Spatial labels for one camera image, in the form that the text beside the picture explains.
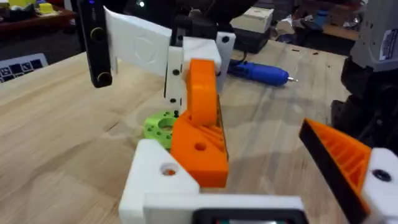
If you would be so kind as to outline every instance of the orange triangular bracket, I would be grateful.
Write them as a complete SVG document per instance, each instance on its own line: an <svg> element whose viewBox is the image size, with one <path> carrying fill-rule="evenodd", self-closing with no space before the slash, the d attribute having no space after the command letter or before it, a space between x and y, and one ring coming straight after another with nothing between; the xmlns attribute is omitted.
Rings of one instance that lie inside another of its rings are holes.
<svg viewBox="0 0 398 224"><path fill-rule="evenodd" d="M189 111L173 126L171 155L200 187L225 187L228 156L222 127L196 126Z"/></svg>
<svg viewBox="0 0 398 224"><path fill-rule="evenodd" d="M369 213L361 192L371 148L351 136L310 119L304 120L300 139L350 223L361 223Z"/></svg>

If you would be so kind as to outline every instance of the printed label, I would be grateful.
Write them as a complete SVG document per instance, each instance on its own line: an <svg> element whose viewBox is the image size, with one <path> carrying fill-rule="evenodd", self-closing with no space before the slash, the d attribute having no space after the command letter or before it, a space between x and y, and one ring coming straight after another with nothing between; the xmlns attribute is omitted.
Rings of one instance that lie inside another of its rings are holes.
<svg viewBox="0 0 398 224"><path fill-rule="evenodd" d="M383 43L380 48L380 60L389 60L394 56L398 29L387 30L384 33Z"/></svg>

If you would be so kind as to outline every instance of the black cable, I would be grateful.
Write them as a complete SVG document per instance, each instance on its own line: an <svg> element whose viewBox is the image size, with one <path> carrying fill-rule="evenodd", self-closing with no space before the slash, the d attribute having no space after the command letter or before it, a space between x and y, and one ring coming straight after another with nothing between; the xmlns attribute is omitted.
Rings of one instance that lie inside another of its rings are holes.
<svg viewBox="0 0 398 224"><path fill-rule="evenodd" d="M238 65L242 64L246 60L247 56L248 56L248 52L247 52L247 50L245 50L245 51L243 51L243 58L241 60L238 60L237 62L230 62L229 66L234 67L234 66L238 66Z"/></svg>

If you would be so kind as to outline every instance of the white plastic piece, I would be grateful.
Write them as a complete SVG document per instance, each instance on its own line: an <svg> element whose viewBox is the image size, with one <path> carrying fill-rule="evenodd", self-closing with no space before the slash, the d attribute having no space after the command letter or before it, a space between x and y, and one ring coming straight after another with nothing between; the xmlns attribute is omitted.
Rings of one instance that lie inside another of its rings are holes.
<svg viewBox="0 0 398 224"><path fill-rule="evenodd" d="M216 44L218 52L221 57L221 68L220 74L217 75L217 93L223 91L223 85L226 79L226 74L228 72L229 61L231 61L232 53L234 50L236 36L234 33L230 32L217 32Z"/></svg>
<svg viewBox="0 0 398 224"><path fill-rule="evenodd" d="M135 16L112 12L106 7L104 10L112 66L116 57L164 77L172 31Z"/></svg>
<svg viewBox="0 0 398 224"><path fill-rule="evenodd" d="M172 103L173 109L180 109L180 101L182 92L185 91L182 77L182 47L169 47L169 59L167 62L167 81L165 89L165 98L168 102L175 100Z"/></svg>
<svg viewBox="0 0 398 224"><path fill-rule="evenodd" d="M273 9L251 7L242 16L234 18L231 25L234 28L263 34L271 24Z"/></svg>
<svg viewBox="0 0 398 224"><path fill-rule="evenodd" d="M163 175L173 170L174 175ZM148 193L199 194L198 183L156 141L138 142L130 173L119 205L122 224L145 224L144 196Z"/></svg>
<svg viewBox="0 0 398 224"><path fill-rule="evenodd" d="M378 179L373 174L375 170L387 172L391 181ZM392 151L372 149L362 196L371 207L366 223L393 223L393 220L398 220L398 157Z"/></svg>
<svg viewBox="0 0 398 224"><path fill-rule="evenodd" d="M210 39L202 39L196 37L183 37L183 77L185 78L189 71L191 59L212 60L215 63L216 71L219 72L221 67L221 56L218 53L216 42Z"/></svg>
<svg viewBox="0 0 398 224"><path fill-rule="evenodd" d="M293 208L304 211L300 197L226 194L148 194L144 202L146 224L189 224L201 208Z"/></svg>

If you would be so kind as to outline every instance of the orange 3d printed part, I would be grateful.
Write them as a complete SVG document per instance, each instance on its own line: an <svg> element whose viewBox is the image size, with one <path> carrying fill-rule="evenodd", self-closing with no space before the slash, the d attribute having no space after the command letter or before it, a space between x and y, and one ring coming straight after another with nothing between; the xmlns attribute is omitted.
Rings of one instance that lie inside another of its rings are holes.
<svg viewBox="0 0 398 224"><path fill-rule="evenodd" d="M215 65L211 60L191 60L187 74L187 110L195 125L215 125L217 92Z"/></svg>
<svg viewBox="0 0 398 224"><path fill-rule="evenodd" d="M174 123L170 153L200 187L225 187L228 176L217 106L214 63L192 60L187 75L187 110Z"/></svg>
<svg viewBox="0 0 398 224"><path fill-rule="evenodd" d="M369 212L361 192L371 148L329 126L305 119L300 139L328 182L350 223L361 223Z"/></svg>

